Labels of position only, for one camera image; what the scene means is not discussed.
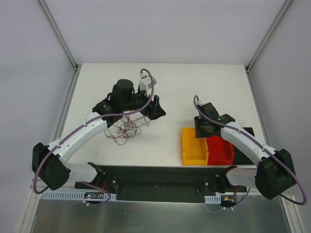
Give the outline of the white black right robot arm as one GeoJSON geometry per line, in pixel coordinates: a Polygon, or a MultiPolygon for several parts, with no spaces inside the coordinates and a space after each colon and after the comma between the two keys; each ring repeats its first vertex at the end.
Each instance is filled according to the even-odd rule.
{"type": "Polygon", "coordinates": [[[261,143],[232,116],[220,115],[210,102],[199,104],[194,101],[194,106],[199,114],[194,118],[197,138],[219,138],[228,142],[255,166],[242,168],[231,165],[226,168],[216,182],[223,191],[245,186],[257,189],[271,200],[297,184],[293,160],[287,150],[277,150],[261,143]]]}

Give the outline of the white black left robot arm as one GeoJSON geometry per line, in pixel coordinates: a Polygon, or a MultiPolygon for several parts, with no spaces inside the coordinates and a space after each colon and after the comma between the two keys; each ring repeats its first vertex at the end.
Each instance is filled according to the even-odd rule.
{"type": "Polygon", "coordinates": [[[70,158],[93,137],[108,130],[123,116],[141,113],[150,120],[165,116],[154,94],[156,80],[142,76],[138,89],[127,79],[120,79],[105,99],[97,103],[92,111],[67,134],[50,142],[38,143],[33,148],[32,171],[50,190],[57,190],[67,182],[85,182],[93,189],[103,183],[103,171],[92,162],[70,164],[70,158]]]}

